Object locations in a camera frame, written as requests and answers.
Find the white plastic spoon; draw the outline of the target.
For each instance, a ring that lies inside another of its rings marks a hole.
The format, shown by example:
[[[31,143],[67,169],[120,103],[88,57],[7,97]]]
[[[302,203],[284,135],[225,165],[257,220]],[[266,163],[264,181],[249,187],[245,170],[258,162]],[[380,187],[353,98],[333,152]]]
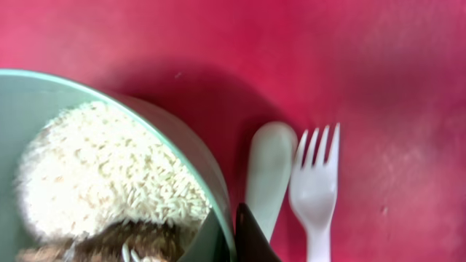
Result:
[[[245,203],[267,241],[285,198],[296,147],[296,133],[284,122],[263,125],[250,144]]]

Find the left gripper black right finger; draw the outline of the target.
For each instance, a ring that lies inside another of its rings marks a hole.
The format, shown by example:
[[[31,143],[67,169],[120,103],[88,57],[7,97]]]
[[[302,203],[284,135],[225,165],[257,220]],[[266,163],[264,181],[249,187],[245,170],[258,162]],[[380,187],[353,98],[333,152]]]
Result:
[[[245,203],[237,207],[234,238],[239,262],[281,262]]]

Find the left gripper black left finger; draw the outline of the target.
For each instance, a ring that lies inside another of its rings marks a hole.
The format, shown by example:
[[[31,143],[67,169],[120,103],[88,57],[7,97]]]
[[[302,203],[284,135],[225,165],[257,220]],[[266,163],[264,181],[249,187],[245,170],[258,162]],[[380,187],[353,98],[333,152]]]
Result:
[[[230,262],[229,220],[210,211],[194,240],[178,262]]]

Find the green bowl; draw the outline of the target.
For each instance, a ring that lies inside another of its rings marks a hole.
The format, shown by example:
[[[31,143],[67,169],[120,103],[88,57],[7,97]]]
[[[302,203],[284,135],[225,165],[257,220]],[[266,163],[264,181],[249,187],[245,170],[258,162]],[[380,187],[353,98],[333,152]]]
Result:
[[[205,191],[212,210],[229,220],[230,261],[236,261],[234,227],[224,176],[215,157],[189,126],[159,106],[137,98],[106,95],[58,76],[13,69],[1,70],[1,260],[14,261],[19,250],[35,242],[20,219],[13,188],[23,150],[61,110],[94,100],[124,111],[181,159]]]

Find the white plastic fork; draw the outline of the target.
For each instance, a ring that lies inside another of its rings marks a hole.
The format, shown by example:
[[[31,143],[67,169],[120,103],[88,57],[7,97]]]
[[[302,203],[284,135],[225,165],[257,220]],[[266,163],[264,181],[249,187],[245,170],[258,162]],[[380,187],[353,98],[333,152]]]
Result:
[[[336,124],[329,153],[325,152],[329,126],[317,142],[304,131],[296,149],[289,201],[307,235],[307,262],[331,261],[331,221],[338,194],[340,124]]]

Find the rice and food leftovers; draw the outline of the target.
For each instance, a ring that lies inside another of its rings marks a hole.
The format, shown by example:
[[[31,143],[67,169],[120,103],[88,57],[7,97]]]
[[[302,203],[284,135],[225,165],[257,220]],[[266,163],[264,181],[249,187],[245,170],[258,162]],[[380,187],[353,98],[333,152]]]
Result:
[[[15,189],[40,243],[18,261],[176,261],[211,209],[164,142],[98,101],[48,121],[21,156]]]

